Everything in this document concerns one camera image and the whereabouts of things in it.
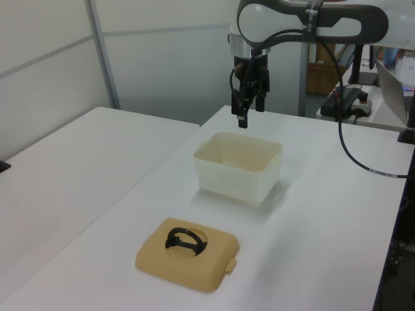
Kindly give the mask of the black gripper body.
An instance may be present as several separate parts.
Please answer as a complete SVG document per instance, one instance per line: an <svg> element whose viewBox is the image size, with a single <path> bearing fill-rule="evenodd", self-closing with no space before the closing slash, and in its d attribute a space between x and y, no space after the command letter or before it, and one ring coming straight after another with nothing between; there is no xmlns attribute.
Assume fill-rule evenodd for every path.
<svg viewBox="0 0 415 311"><path fill-rule="evenodd" d="M248 82L260 82L265 90L270 89L270 78L268 70L268 56L263 55L254 58L250 67L251 59L233 57L233 64L235 70L235 77L239 81L239 89L242 88L246 72L248 72Z"/></svg>

